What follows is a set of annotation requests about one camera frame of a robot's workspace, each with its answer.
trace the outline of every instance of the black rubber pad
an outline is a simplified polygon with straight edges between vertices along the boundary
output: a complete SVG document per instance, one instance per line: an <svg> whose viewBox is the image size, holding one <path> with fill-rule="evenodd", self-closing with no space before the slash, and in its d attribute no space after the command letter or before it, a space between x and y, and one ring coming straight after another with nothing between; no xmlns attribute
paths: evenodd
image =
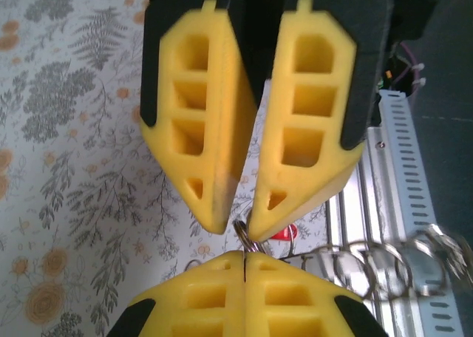
<svg viewBox="0 0 473 337"><path fill-rule="evenodd" d="M153 299L144 299L128 306L107 337L138 337L155 305Z"/></svg>
<svg viewBox="0 0 473 337"><path fill-rule="evenodd" d="M285 0L285 10L296 10L297 1ZM313 10L328 11L357 46L340 138L345 150L364 140L371 120L393 5L393 0L313 0Z"/></svg>
<svg viewBox="0 0 473 337"><path fill-rule="evenodd" d="M157 120L157 78L159 73L159 48L161 37L189 10L199 10L205 0L150 0L145 12L143 34L143 66L141 77L140 115L147 126L154 126ZM249 0L252 5L257 1ZM272 62L272 55L258 52L266 45L256 50L248 44L253 41L249 38L248 17L245 0L217 0L218 10L227 10L234 29L236 40L242 54L243 64L248 74L250 85L257 105L259 105L268 68L268 60Z"/></svg>
<svg viewBox="0 0 473 337"><path fill-rule="evenodd" d="M354 337L389 337L362 302L340 295L335 297L335 303Z"/></svg>

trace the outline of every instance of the floral tablecloth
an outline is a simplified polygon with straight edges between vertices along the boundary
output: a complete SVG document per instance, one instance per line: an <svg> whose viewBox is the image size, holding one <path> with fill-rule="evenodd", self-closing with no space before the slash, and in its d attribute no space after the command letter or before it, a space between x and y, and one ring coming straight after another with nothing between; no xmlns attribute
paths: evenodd
<svg viewBox="0 0 473 337"><path fill-rule="evenodd" d="M230 225L201 228L140 136L147 3L0 0L0 336L104 336L141 291L240 249ZM231 219L251 207L264 110ZM321 208L296 224L297 251L326 240Z"/></svg>

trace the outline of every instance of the black plastic part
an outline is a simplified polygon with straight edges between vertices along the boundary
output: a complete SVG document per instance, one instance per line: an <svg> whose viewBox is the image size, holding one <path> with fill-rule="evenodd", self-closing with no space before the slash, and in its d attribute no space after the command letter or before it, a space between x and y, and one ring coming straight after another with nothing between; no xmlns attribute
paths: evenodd
<svg viewBox="0 0 473 337"><path fill-rule="evenodd" d="M381 112L379 110L380 101L381 101L381 95L379 93L376 93L375 104L373 105L373 108L372 108L370 126L377 127L381 125Z"/></svg>
<svg viewBox="0 0 473 337"><path fill-rule="evenodd" d="M335 303L354 337L389 337L362 302L339 295L335 297Z"/></svg>
<svg viewBox="0 0 473 337"><path fill-rule="evenodd" d="M201 9L205 0L150 0L145 11L143 33L143 65L141 75L140 115L147 126L157 119L157 77L159 73L160 39L189 10ZM242 34L244 0L217 0L217 9L231 14L237 39Z"/></svg>
<svg viewBox="0 0 473 337"><path fill-rule="evenodd" d="M388 45L423 35L438 0L394 0Z"/></svg>
<svg viewBox="0 0 473 337"><path fill-rule="evenodd" d="M412 85L412 82L415 80L414 71L409 69L401 79L397 79L406 68L409 69L409 65L406 64L404 60L399 59L398 54L394 54L389 58L386 62L385 69L389 70L390 78L388 78L388 72L383 74L383 89L404 92L406 93L406 96L409 97L415 88Z"/></svg>
<svg viewBox="0 0 473 337"><path fill-rule="evenodd" d="M204 0L150 0L143 37L140 115L148 126L156 124L157 77L161 37L187 11L200 9ZM270 76L284 0L217 0L228 11L256 105Z"/></svg>
<svg viewBox="0 0 473 337"><path fill-rule="evenodd" d="M295 10L298 0L285 0ZM313 10L328 11L357 45L340 144L345 150L363 141L383 66L392 0L313 0Z"/></svg>
<svg viewBox="0 0 473 337"><path fill-rule="evenodd" d="M113 325L107 337L138 337L156 302L144 299L128 306Z"/></svg>

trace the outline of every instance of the red tag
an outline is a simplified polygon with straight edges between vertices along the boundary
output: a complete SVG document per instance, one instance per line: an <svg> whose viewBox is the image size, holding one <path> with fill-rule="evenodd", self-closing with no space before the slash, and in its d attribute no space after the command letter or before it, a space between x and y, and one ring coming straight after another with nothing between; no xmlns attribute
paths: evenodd
<svg viewBox="0 0 473 337"><path fill-rule="evenodd" d="M290 224L290 228L293 230L293 238L297 237L297 227L294 224ZM271 237L271 239L278 239L280 241L290 241L290 230L289 227L285 228L284 230L278 232L276 235Z"/></svg>

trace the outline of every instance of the yellow plastic wedge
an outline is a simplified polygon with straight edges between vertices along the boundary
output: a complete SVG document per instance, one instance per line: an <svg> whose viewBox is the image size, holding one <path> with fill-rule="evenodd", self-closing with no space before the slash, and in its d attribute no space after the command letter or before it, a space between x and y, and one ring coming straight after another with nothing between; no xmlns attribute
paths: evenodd
<svg viewBox="0 0 473 337"><path fill-rule="evenodd" d="M356 45L312 0L282 16L248 233L270 238L343 189L363 144L340 146Z"/></svg>
<svg viewBox="0 0 473 337"><path fill-rule="evenodd" d="M141 132L205 230L225 231L256 117L226 10L205 0L162 38L157 123Z"/></svg>
<svg viewBox="0 0 473 337"><path fill-rule="evenodd" d="M387 337L350 291L263 253L224 253L153 287L109 337Z"/></svg>

